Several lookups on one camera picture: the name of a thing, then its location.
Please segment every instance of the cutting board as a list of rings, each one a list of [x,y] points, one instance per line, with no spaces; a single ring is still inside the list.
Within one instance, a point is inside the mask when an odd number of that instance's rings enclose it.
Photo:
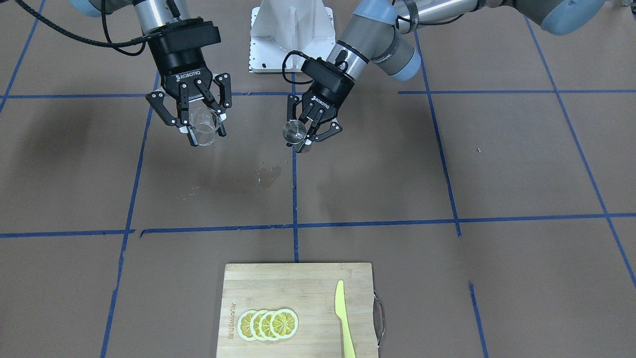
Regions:
[[[369,263],[226,265],[216,357],[343,357],[342,329],[334,307],[338,280],[345,283],[356,358],[378,358]],[[245,311],[281,308],[298,315],[298,330],[293,337],[245,341],[239,336],[238,321]]]

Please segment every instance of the lemon slice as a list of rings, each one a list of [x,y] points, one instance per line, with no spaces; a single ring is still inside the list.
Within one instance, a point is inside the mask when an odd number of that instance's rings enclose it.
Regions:
[[[249,329],[250,320],[256,313],[256,310],[245,311],[238,319],[239,330],[238,335],[246,341],[255,341],[256,338],[252,335],[252,331]]]
[[[265,338],[261,337],[258,334],[257,328],[258,328],[258,324],[261,322],[261,318],[267,312],[269,312],[269,310],[256,311],[254,315],[252,316],[252,318],[249,320],[249,332],[252,334],[252,337],[254,337],[255,339],[259,341],[266,341]]]
[[[277,341],[280,339],[273,335],[272,328],[270,325],[270,323],[272,322],[274,313],[276,313],[276,311],[268,311],[266,314],[264,314],[261,317],[261,320],[258,322],[257,326],[256,324],[254,324],[257,327],[256,332],[258,333],[258,335],[268,341]]]
[[[274,312],[272,321],[270,322],[270,329],[276,338],[282,340],[290,338],[298,329],[298,316],[296,312],[289,308],[283,308],[282,310]]]

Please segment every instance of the white bracket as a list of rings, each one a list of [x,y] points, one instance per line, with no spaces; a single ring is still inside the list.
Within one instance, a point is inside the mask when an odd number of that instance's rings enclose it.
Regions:
[[[322,0],[263,0],[252,9],[249,71],[282,71],[282,61],[291,50],[325,59],[336,43],[333,10]],[[300,72],[305,60],[291,56],[286,71]]]

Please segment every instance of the yellow knife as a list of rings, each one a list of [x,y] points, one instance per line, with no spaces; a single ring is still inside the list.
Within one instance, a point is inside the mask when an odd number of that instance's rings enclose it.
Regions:
[[[349,331],[349,322],[347,320],[347,305],[345,304],[345,283],[338,281],[336,286],[336,315],[342,322],[342,341],[345,346],[345,358],[356,358],[354,351],[354,342],[351,340],[351,332]]]

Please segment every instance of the sliced lemon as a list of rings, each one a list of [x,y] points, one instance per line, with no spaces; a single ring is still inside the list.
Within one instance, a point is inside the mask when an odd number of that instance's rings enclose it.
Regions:
[[[243,313],[238,319],[238,324],[240,324],[238,335],[246,341],[256,340],[256,338],[252,335],[252,331],[249,329],[249,323],[255,313],[256,310],[245,311],[245,313]]]
[[[254,315],[252,316],[252,318],[249,320],[249,332],[252,334],[252,337],[254,337],[255,339],[259,341],[266,341],[264,337],[261,337],[258,334],[257,328],[258,328],[258,324],[261,322],[261,318],[267,312],[269,312],[269,310],[256,311],[254,312]]]
[[[289,308],[283,308],[274,312],[270,329],[276,338],[286,339],[296,334],[298,329],[298,316]]]
[[[272,328],[270,326],[274,313],[276,313],[276,311],[268,311],[266,314],[264,314],[261,317],[261,320],[258,322],[258,329],[256,330],[259,336],[268,341],[277,341],[280,339],[273,335]]]

